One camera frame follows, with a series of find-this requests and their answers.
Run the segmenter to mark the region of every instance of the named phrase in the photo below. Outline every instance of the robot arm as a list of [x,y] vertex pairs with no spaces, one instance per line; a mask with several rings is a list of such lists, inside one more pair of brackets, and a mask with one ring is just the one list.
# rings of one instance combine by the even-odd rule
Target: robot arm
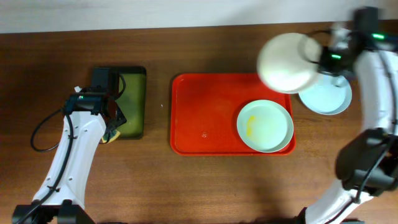
[[97,68],[91,87],[66,101],[62,137],[49,173],[32,205],[16,207],[13,223],[47,223],[54,216],[58,223],[95,223],[84,211],[85,188],[101,138],[126,122],[115,102],[123,93],[119,92],[119,77],[125,89],[120,74]]
[[[398,83],[398,56],[393,52],[383,52],[386,55],[387,61],[390,65],[391,73],[394,77],[394,84]],[[359,85],[361,87],[361,104],[363,107],[363,130],[372,130],[381,128],[385,131],[391,130],[392,119],[392,93],[389,85],[389,80],[381,64],[380,58],[375,52],[363,52],[355,65],[356,74],[358,74]],[[369,139],[370,135],[362,134],[353,142],[364,142]],[[354,186],[349,186],[347,189],[343,187],[343,183],[352,182],[353,174],[358,173],[356,167],[350,166],[357,162],[355,165],[365,164],[367,161],[374,159],[378,156],[378,152],[372,156],[367,157],[365,147],[358,147],[357,144],[349,144],[342,150],[337,163],[336,172],[340,179],[336,179],[331,187],[325,192],[320,200],[313,205],[309,206],[305,211],[306,224],[322,224],[322,223],[341,223],[356,207],[364,202],[367,202],[376,196],[375,192],[361,192],[361,196],[357,203],[353,203],[353,199],[358,193],[358,189]],[[379,183],[377,188],[383,189],[384,187],[393,187],[395,178],[389,177],[383,170],[375,170],[381,172],[379,177],[383,179],[383,183]],[[371,187],[375,187],[375,183],[369,183]]]
[[[94,153],[105,133],[106,125],[100,114],[94,115],[89,111],[75,111],[70,116],[74,130],[74,141],[67,168],[58,184],[58,191],[52,194],[43,205],[61,205],[64,200],[71,200],[72,204],[85,208],[85,189]],[[57,152],[55,153],[49,173],[34,200],[42,199],[53,186],[56,176],[60,173],[69,144],[70,127],[64,118],[63,133]]]
[[[369,29],[368,24],[374,23],[361,21],[377,20],[375,10],[377,9],[365,8],[357,11],[354,18],[357,30],[372,31],[373,28]],[[364,50],[354,59],[353,69],[361,88],[363,132],[341,150],[336,160],[338,179],[320,200],[305,210],[306,224],[341,223],[362,203],[379,196],[385,190],[394,190],[397,187],[395,144],[386,143],[394,142],[398,135],[398,129],[394,127],[398,119],[395,111],[398,102],[394,102],[397,100],[395,96],[398,95],[398,55],[387,50],[379,51]],[[329,65],[331,64],[320,61],[322,70]],[[391,157],[382,158],[386,154],[383,153],[386,147],[389,147],[387,151]],[[381,162],[371,171],[378,160]]]

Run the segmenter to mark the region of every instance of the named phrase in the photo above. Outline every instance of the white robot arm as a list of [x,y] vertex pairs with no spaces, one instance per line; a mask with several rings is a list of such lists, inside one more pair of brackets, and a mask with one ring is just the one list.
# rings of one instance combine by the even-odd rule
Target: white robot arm
[[[396,85],[398,83],[398,55],[394,52],[381,53],[386,56],[394,85]],[[392,129],[391,120],[393,120],[392,90],[378,53],[363,52],[354,68],[361,87],[363,131],[382,128],[389,132]],[[322,198],[306,209],[306,224],[341,223],[356,207],[373,198],[369,193],[362,192],[359,203],[352,203],[357,193],[357,189],[345,190],[342,181],[336,179]]]
[[[74,125],[74,141],[72,151],[65,172],[57,186],[57,193],[52,194],[42,205],[61,205],[64,200],[71,200],[72,204],[85,208],[85,190],[94,153],[102,136],[105,134],[105,121],[100,114],[94,115],[89,111],[75,111],[70,116]],[[70,128],[67,118],[63,121],[63,133],[51,168],[34,200],[40,200],[53,186],[60,173],[69,144]]]

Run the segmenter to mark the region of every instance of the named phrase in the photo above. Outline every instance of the wooden table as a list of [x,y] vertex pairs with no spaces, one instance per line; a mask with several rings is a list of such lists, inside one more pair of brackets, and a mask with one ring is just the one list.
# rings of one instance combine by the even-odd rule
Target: wooden table
[[[98,146],[85,197],[96,222],[237,223],[297,215],[329,187],[339,149],[360,130],[357,84],[351,106],[336,116],[312,113],[292,96],[297,147],[289,156],[183,157],[169,146],[170,79],[183,72],[255,72],[270,38],[329,25],[0,35],[0,223],[10,223],[17,204],[31,202],[53,159],[54,152],[30,148],[33,129],[101,65],[146,67],[147,101],[141,140]],[[385,22],[384,29],[398,32],[397,25]],[[61,116],[51,120],[38,145],[56,143],[61,128]],[[385,193],[351,217],[396,223],[397,200],[397,193]]]

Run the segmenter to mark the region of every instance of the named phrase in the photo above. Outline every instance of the black cable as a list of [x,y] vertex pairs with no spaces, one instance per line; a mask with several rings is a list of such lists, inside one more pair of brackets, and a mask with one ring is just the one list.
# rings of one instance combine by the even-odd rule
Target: black cable
[[344,208],[341,209],[339,213],[337,213],[337,215],[335,215],[331,220],[327,221],[325,224],[331,224],[334,221],[336,221],[338,219],[338,217],[340,217],[347,210],[347,208],[350,207],[353,203],[354,203],[354,199],[352,199],[350,202],[348,202],[344,206]]
[[126,89],[126,81],[124,80],[123,75],[119,73],[119,77],[120,77],[120,79],[122,80],[123,89],[122,89],[122,91],[119,92],[118,97],[116,97],[115,100],[119,99],[120,96],[122,96],[122,94],[124,93],[124,91],[125,91],[125,89]]
[[303,38],[300,40],[298,43],[298,54],[306,61],[314,64],[319,64],[319,62],[313,61],[307,57],[307,54],[305,53],[305,46],[307,43],[307,40],[310,37],[313,37],[314,35],[317,34],[329,34],[330,35],[330,30],[315,30],[312,32],[309,32],[307,34],[304,34]]
[[44,120],[42,122],[39,123],[39,125],[37,125],[37,127],[34,129],[33,133],[32,133],[32,137],[30,138],[30,146],[32,146],[33,150],[35,150],[36,152],[48,152],[51,151],[53,149],[55,149],[56,147],[58,147],[59,142],[54,145],[53,147],[50,147],[48,149],[38,149],[36,148],[35,144],[34,144],[34,139],[35,139],[35,135],[37,134],[37,132],[39,131],[39,129],[41,128],[41,126],[46,123],[50,118],[52,118],[54,115],[56,115],[57,113],[61,112],[62,109],[54,111],[52,114],[50,114],[48,117],[44,118]]
[[65,115],[67,117],[68,120],[68,124],[69,124],[69,129],[70,129],[70,135],[69,135],[69,145],[68,145],[68,149],[67,152],[65,154],[65,158],[63,159],[63,163],[60,169],[60,172],[58,174],[57,179],[54,182],[54,185],[52,187],[49,187],[49,192],[35,205],[33,205],[31,207],[31,209],[29,210],[29,212],[27,212],[22,218],[20,218],[16,224],[22,224],[25,222],[25,220],[27,220],[47,199],[50,198],[50,196],[57,190],[58,184],[60,183],[61,179],[62,179],[62,175],[65,172],[65,169],[67,167],[68,164],[68,160],[69,160],[69,156],[70,156],[70,152],[72,151],[72,146],[73,146],[73,125],[72,125],[72,121],[70,119],[69,114]]
[[32,220],[32,223],[31,223],[31,224],[40,224],[40,223],[38,223],[38,222],[39,222],[39,216],[36,215],[35,218]]

